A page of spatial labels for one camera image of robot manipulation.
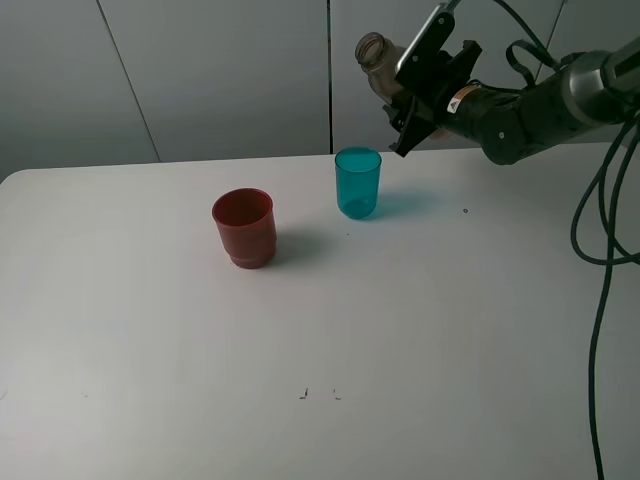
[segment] white table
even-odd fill
[[[514,167],[385,155],[360,222],[335,205],[330,156],[10,177],[0,478],[595,478],[603,270],[574,255],[569,223],[605,150]],[[632,250],[639,171],[619,217]],[[211,219],[241,186],[275,202],[279,254],[259,271],[231,264]],[[583,225],[602,255],[595,209]],[[640,268],[616,269],[598,356],[612,480],[640,477],[638,285]]]

